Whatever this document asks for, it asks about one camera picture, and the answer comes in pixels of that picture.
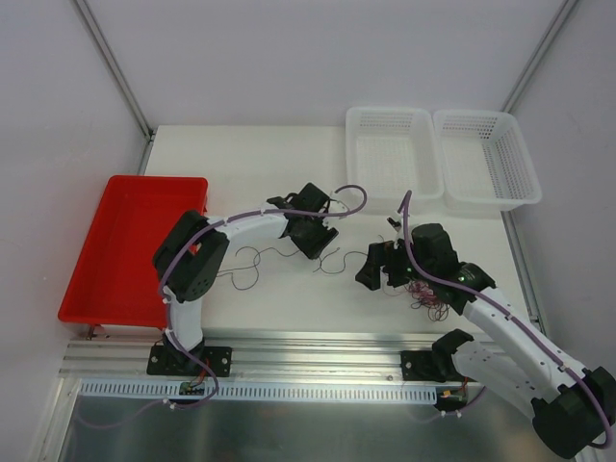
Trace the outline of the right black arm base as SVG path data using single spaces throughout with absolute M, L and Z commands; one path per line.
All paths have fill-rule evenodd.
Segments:
M 429 350 L 403 350 L 400 369 L 403 381 L 441 382 L 443 378 Z

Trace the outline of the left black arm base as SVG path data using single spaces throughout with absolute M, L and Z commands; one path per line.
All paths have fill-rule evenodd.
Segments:
M 198 346 L 191 351 L 217 377 L 228 377 L 233 348 L 230 346 Z M 156 344 L 149 352 L 146 374 L 152 376 L 197 376 L 203 367 L 171 345 Z

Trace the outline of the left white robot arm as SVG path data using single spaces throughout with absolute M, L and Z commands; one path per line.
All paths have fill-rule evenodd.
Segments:
M 262 240 L 288 239 L 315 260 L 338 236 L 333 221 L 348 212 L 335 192 L 327 194 L 312 183 L 227 218 L 185 212 L 152 258 L 167 322 L 162 346 L 154 352 L 156 373 L 172 369 L 187 375 L 207 365 L 201 303 L 229 252 Z

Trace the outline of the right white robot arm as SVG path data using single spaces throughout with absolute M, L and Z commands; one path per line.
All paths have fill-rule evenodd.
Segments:
M 615 378 L 588 369 L 529 321 L 518 318 L 495 280 L 459 260 L 439 223 L 390 225 L 392 241 L 370 244 L 355 276 L 371 291 L 423 283 L 436 299 L 479 327 L 503 352 L 494 356 L 473 335 L 454 329 L 429 351 L 405 352 L 402 368 L 414 379 L 435 382 L 467 377 L 516 407 L 556 455 L 570 459 L 586 448 L 605 449 L 614 438 Z

